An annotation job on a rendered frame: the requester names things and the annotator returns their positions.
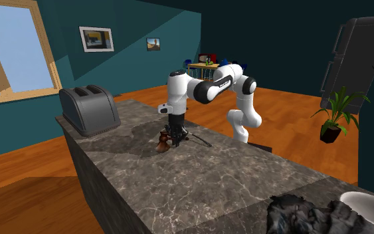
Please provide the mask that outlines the thin black knife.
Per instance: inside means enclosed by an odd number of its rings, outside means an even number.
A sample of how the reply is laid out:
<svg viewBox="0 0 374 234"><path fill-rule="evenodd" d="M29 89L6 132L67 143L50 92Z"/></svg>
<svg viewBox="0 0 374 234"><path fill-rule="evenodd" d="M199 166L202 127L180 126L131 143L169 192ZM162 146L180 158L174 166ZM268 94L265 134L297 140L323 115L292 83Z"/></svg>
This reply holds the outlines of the thin black knife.
<svg viewBox="0 0 374 234"><path fill-rule="evenodd" d="M188 132L188 134L191 135L191 136L193 136L193 137L195 137L196 139L202 141L202 142L205 143L208 147L212 147L212 144L210 144L208 141L202 139L201 137L199 137L199 136L193 134L192 132Z"/></svg>

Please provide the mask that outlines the black crumpled cloth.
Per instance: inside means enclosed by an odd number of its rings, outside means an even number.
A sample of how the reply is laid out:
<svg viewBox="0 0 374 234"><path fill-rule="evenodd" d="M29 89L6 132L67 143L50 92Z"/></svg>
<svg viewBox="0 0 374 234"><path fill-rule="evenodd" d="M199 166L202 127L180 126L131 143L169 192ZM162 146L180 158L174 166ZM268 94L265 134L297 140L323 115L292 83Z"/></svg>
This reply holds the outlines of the black crumpled cloth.
<svg viewBox="0 0 374 234"><path fill-rule="evenodd" d="M292 194L271 199L266 234L374 234L374 224L341 201L323 208Z"/></svg>

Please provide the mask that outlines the black fridge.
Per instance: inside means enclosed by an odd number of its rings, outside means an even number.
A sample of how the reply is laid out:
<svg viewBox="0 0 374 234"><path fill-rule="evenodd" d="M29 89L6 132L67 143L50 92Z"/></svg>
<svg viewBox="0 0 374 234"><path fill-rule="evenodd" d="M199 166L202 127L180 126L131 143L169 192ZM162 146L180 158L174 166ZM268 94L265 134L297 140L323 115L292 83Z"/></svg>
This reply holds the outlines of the black fridge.
<svg viewBox="0 0 374 234"><path fill-rule="evenodd" d="M332 92L343 86L347 94L367 94L374 78L374 17L352 18L341 25L332 53L320 88L320 107L327 109Z"/></svg>

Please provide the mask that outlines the white framed wall picture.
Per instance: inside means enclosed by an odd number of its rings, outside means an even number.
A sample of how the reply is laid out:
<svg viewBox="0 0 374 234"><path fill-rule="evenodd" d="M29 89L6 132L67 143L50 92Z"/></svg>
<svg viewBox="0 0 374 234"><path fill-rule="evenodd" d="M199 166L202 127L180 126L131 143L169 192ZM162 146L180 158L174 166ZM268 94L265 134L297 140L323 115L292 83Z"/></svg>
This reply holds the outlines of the white framed wall picture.
<svg viewBox="0 0 374 234"><path fill-rule="evenodd" d="M79 31L85 53L114 51L111 29L102 27L79 27Z"/></svg>

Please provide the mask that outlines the dark grey toaster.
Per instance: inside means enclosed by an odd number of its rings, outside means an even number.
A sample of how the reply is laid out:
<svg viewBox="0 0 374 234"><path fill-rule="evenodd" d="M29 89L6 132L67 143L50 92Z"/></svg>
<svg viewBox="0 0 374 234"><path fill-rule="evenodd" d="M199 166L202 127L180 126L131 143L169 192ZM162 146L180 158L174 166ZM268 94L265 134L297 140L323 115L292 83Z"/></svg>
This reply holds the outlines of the dark grey toaster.
<svg viewBox="0 0 374 234"><path fill-rule="evenodd" d="M62 115L81 136L93 136L121 124L113 96L101 86L61 89L59 98Z"/></svg>

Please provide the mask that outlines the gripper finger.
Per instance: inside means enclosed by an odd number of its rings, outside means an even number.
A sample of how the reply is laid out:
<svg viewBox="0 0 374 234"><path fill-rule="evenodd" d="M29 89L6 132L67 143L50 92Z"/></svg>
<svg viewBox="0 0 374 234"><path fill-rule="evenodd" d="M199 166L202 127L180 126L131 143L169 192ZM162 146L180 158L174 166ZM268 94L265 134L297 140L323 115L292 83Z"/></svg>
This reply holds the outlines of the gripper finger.
<svg viewBox="0 0 374 234"><path fill-rule="evenodd" d="M171 142L172 142L173 145L175 145L175 140L173 139L173 137L171 135L171 127L170 127L169 124L165 125L165 131L167 132L168 139L171 140Z"/></svg>
<svg viewBox="0 0 374 234"><path fill-rule="evenodd" d="M175 131L176 135L175 135L175 146L178 147L181 143L182 140L184 140L187 135L188 135L188 131L184 128L180 128L180 129L177 129Z"/></svg>

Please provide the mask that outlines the brown copper pot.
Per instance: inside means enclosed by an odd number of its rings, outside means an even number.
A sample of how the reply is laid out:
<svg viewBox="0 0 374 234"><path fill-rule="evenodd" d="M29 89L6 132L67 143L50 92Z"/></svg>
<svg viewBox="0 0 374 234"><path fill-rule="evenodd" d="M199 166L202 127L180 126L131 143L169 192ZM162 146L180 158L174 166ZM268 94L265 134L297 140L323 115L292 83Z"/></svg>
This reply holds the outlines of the brown copper pot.
<svg viewBox="0 0 374 234"><path fill-rule="evenodd" d="M168 132L160 132L159 142L155 147L155 151L158 153L164 153L170 149L170 145L167 143L169 140Z"/></svg>

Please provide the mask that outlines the white bowl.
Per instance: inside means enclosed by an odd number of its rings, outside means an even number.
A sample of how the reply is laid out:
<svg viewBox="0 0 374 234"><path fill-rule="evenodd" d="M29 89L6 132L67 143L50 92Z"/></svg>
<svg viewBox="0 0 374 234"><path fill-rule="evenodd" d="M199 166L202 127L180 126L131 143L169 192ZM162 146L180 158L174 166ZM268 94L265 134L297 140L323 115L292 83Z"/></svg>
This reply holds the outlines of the white bowl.
<svg viewBox="0 0 374 234"><path fill-rule="evenodd" d="M374 195L349 191L341 195L340 201L374 224Z"/></svg>

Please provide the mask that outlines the small dark framed wall picture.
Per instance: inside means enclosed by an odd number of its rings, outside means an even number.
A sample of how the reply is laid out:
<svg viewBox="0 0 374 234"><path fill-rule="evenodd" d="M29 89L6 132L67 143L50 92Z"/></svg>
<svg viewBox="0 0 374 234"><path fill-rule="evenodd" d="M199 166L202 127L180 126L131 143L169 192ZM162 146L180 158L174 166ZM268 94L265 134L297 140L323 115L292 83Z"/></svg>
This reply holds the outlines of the small dark framed wall picture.
<svg viewBox="0 0 374 234"><path fill-rule="evenodd" d="M147 51L159 51L160 50L160 39L159 38L147 38Z"/></svg>

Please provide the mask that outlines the green potted plant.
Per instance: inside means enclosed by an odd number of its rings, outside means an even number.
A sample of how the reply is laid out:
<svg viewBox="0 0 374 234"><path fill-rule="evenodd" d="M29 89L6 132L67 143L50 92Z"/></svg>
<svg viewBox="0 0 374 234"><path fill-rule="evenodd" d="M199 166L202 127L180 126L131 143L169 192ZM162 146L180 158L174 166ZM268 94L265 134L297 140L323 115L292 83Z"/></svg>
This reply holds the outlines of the green potted plant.
<svg viewBox="0 0 374 234"><path fill-rule="evenodd" d="M347 135L347 130L344 126L340 125L337 121L344 118L348 124L353 121L359 129L359 122L357 118L346 110L348 104L355 98L362 98L370 103L370 99L363 95L363 92L353 92L350 95L346 95L347 88L342 86L339 92L332 92L335 95L334 99L329 98L328 101L331 103L331 112L328 112L326 108L321 108L315 112L312 116L315 116L319 112L327 113L327 120L322 124L320 130L320 140L330 144L339 136L340 132Z"/></svg>

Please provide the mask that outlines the wooden dining table with chairs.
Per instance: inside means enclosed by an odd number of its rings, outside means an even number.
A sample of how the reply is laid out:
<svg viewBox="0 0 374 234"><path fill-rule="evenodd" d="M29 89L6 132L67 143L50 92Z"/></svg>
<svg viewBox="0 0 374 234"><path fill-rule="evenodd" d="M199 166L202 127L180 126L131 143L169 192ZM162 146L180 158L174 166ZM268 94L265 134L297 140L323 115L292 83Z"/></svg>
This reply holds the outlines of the wooden dining table with chairs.
<svg viewBox="0 0 374 234"><path fill-rule="evenodd" d="M191 59L186 59L183 62L183 68L188 75L203 80L212 80L214 71L221 66L238 64L236 60L228 61L225 58L219 62L216 59L216 54L209 53L199 54L198 59L199 62L196 63L194 63Z"/></svg>

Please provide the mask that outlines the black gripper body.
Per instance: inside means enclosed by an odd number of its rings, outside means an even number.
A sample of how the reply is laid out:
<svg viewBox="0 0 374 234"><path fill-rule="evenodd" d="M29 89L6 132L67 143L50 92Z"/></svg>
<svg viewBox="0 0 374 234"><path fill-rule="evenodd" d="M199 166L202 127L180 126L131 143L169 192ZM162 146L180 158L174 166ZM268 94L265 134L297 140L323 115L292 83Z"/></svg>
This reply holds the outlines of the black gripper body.
<svg viewBox="0 0 374 234"><path fill-rule="evenodd" d="M169 114L169 132L181 132L184 126L184 114Z"/></svg>

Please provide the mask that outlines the wooden framed window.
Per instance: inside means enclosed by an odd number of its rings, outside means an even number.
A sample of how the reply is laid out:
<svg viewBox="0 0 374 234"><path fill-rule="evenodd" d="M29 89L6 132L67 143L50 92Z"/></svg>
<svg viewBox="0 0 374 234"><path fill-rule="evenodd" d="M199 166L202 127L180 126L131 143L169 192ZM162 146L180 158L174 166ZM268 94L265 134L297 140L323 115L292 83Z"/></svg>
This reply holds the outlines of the wooden framed window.
<svg viewBox="0 0 374 234"><path fill-rule="evenodd" d="M37 0L0 0L0 103L61 88Z"/></svg>

